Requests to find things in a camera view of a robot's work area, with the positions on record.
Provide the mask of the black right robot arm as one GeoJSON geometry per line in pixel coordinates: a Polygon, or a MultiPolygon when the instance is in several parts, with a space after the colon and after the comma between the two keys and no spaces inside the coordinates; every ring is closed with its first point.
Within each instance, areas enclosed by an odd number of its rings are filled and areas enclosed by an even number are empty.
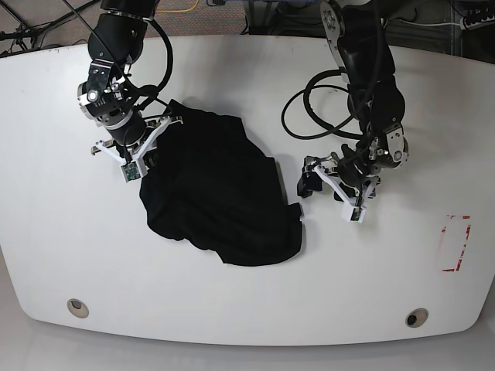
{"type": "Polygon", "coordinates": [[[172,43],[154,17],[157,1],[103,1],[90,30],[88,77],[77,91],[83,113],[111,136],[91,153],[105,153],[119,165],[126,182],[144,178],[157,162],[157,139],[175,123],[172,109],[159,98],[172,76],[172,43]],[[166,67],[156,85],[135,86],[130,69],[144,48],[148,27],[166,47],[166,67]]]}

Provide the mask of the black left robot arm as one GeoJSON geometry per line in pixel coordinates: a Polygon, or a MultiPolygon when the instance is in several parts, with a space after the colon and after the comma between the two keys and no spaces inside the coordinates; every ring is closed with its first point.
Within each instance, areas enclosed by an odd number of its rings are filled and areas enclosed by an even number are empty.
{"type": "Polygon", "coordinates": [[[320,15],[335,70],[315,75],[302,92],[306,112],[328,134],[353,139],[355,148],[342,145],[341,154],[307,156],[297,193],[302,198],[320,192],[323,185],[333,190],[342,204],[347,222],[361,223],[365,203],[374,198],[385,168],[398,168],[408,160],[408,142],[402,119],[405,99],[395,81],[395,65],[384,35],[377,1],[324,1],[320,15]],[[346,83],[347,106],[359,124],[359,134],[345,133],[340,125],[326,123],[309,102],[318,82],[340,76],[346,83]]]}

